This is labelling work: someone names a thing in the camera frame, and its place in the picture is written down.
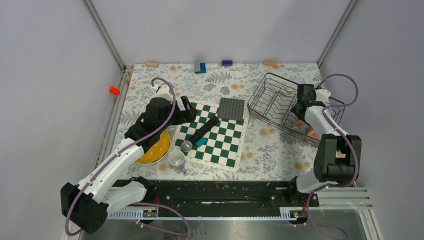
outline wire dish rack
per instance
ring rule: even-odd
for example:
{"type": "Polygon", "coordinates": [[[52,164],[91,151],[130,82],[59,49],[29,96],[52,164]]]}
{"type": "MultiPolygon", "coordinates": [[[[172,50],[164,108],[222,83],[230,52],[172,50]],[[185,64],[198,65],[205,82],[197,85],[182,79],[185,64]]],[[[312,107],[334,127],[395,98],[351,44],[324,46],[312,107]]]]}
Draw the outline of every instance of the wire dish rack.
{"type": "MultiPolygon", "coordinates": [[[[247,102],[247,109],[252,117],[312,146],[318,146],[319,141],[307,135],[310,128],[308,124],[294,124],[298,119],[290,110],[297,103],[297,91],[298,83],[268,72],[263,76],[260,84],[247,102]]],[[[325,102],[325,104],[344,103],[330,97],[329,102],[325,102]]],[[[345,107],[333,107],[329,111],[331,117],[339,124],[345,112],[345,107]]]]}

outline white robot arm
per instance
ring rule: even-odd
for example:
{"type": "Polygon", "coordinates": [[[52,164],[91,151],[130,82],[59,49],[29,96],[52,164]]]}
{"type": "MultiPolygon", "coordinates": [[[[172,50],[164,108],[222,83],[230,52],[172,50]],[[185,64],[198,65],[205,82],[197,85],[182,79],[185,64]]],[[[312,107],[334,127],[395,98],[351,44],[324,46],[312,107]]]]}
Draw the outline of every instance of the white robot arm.
{"type": "Polygon", "coordinates": [[[119,143],[118,147],[88,176],[78,182],[78,189],[81,190],[86,183],[90,183],[85,189],[86,195],[92,194],[92,199],[98,204],[108,204],[106,209],[108,214],[128,206],[129,204],[143,200],[146,195],[146,188],[137,181],[132,181],[126,186],[110,191],[112,185],[118,180],[124,171],[130,167],[137,159],[144,155],[144,150],[141,146],[131,146],[123,153],[119,151],[124,147],[134,143],[131,138],[124,138],[119,143]],[[113,157],[117,156],[95,179],[91,182],[91,178],[113,157]]]}
{"type": "Polygon", "coordinates": [[[297,191],[300,193],[310,193],[323,185],[348,182],[354,177],[353,156],[341,134],[347,136],[359,163],[362,141],[358,136],[349,135],[341,129],[331,117],[330,111],[325,109],[324,103],[328,103],[329,96],[328,90],[315,89],[313,84],[297,86],[297,104],[291,111],[300,120],[313,127],[320,139],[313,170],[296,179],[297,191]]]}
{"type": "Polygon", "coordinates": [[[102,226],[107,215],[145,197],[146,187],[138,181],[110,191],[124,171],[160,139],[168,126],[191,123],[196,119],[197,109],[187,96],[181,97],[185,110],[180,110],[175,102],[172,111],[173,96],[169,94],[169,87],[153,86],[153,89],[156,97],[129,127],[116,149],[78,184],[68,182],[60,190],[62,214],[67,221],[71,220],[89,234],[102,226]]]}

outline green and white checkered mat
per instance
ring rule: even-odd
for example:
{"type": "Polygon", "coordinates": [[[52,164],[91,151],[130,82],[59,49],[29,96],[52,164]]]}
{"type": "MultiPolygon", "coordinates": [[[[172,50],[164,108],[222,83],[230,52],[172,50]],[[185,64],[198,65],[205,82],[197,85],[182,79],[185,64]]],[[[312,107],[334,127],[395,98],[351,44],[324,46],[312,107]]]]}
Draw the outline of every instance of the green and white checkered mat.
{"type": "MultiPolygon", "coordinates": [[[[200,101],[190,102],[198,110],[196,120],[178,126],[169,146],[171,152],[180,151],[183,141],[188,140],[196,130],[200,129],[218,112],[218,104],[200,101]]],[[[242,157],[248,120],[249,112],[247,109],[244,110],[243,120],[220,118],[210,132],[203,136],[207,139],[207,142],[200,147],[194,144],[193,148],[185,153],[185,159],[224,170],[237,171],[242,157]]]]}

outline leaf pattern fabric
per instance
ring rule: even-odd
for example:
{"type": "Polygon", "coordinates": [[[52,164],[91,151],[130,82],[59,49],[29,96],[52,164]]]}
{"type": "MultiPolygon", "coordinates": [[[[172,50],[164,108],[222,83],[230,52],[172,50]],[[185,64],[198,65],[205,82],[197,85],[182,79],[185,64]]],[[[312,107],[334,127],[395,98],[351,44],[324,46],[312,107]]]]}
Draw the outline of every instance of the leaf pattern fabric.
{"type": "MultiPolygon", "coordinates": [[[[219,104],[222,97],[247,102],[268,72],[297,83],[317,84],[322,79],[316,63],[279,64],[278,68],[263,64],[206,64],[206,73],[203,74],[195,74],[193,64],[159,64],[158,68],[136,64],[133,71],[114,148],[155,96],[150,86],[154,77],[169,81],[178,99],[188,96],[189,100],[216,104],[219,104]]],[[[175,126],[167,129],[171,138],[175,129],[175,126]]],[[[152,164],[133,163],[120,178],[143,176],[151,180],[284,181],[310,171],[316,152],[316,147],[250,116],[237,172],[188,161],[185,164],[187,174],[184,175],[169,165],[168,152],[162,160],[152,164]]]]}

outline white wall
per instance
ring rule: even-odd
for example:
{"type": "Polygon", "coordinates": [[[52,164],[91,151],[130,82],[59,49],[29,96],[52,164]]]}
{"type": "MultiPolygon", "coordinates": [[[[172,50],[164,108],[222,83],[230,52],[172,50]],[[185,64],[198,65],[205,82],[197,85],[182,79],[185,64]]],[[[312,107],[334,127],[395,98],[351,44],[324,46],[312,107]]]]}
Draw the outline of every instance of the white wall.
{"type": "Polygon", "coordinates": [[[0,239],[57,240],[120,70],[81,1],[1,1],[0,23],[0,239]]]}
{"type": "Polygon", "coordinates": [[[126,64],[316,63],[349,0],[93,0],[126,64]]]}
{"type": "MultiPolygon", "coordinates": [[[[385,240],[422,239],[424,1],[359,1],[321,68],[345,73],[359,98],[341,120],[362,138],[359,183],[370,193],[385,240]]],[[[347,80],[328,80],[350,101],[347,80]]]]}

